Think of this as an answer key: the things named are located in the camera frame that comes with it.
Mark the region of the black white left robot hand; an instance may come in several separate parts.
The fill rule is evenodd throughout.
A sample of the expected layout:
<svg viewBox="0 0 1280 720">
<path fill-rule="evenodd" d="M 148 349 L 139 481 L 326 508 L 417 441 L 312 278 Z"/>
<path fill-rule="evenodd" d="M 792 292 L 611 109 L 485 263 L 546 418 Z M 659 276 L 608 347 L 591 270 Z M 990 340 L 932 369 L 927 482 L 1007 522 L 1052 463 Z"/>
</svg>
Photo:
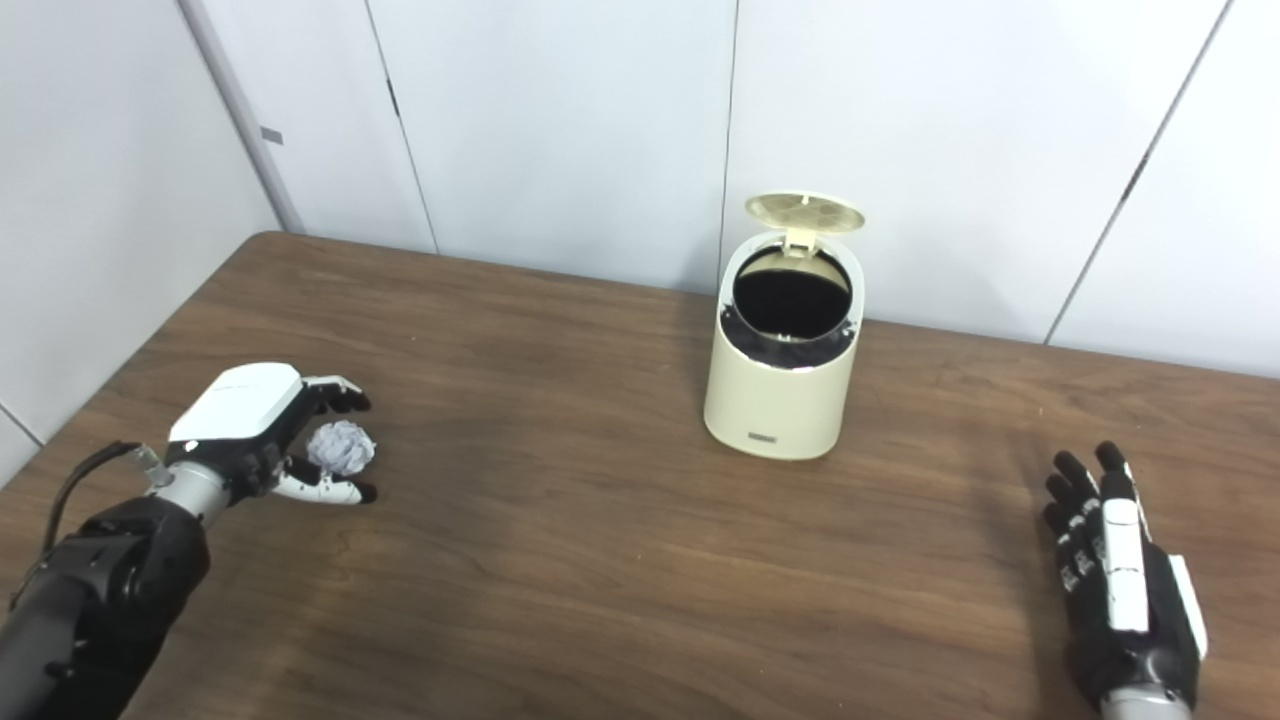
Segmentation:
<svg viewBox="0 0 1280 720">
<path fill-rule="evenodd" d="M 369 505 L 378 491 L 353 470 L 291 452 L 316 415 L 366 413 L 366 393 L 342 375 L 302 375 L 287 363 L 223 372 L 169 430 L 172 480 L 155 493 L 209 524 L 247 498 L 282 495 L 307 503 Z"/>
</svg>

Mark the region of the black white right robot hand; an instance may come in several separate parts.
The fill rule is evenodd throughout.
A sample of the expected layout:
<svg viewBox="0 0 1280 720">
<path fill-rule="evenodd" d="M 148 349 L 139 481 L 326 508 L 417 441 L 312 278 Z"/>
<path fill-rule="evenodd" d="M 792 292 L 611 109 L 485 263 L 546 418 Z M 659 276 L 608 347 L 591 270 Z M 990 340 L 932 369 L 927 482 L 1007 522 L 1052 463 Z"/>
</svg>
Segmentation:
<svg viewBox="0 0 1280 720">
<path fill-rule="evenodd" d="M 1187 560 L 1153 541 L 1121 450 L 1094 455 L 1056 454 L 1044 483 L 1068 673 L 1102 719 L 1190 719 L 1210 638 Z"/>
</svg>

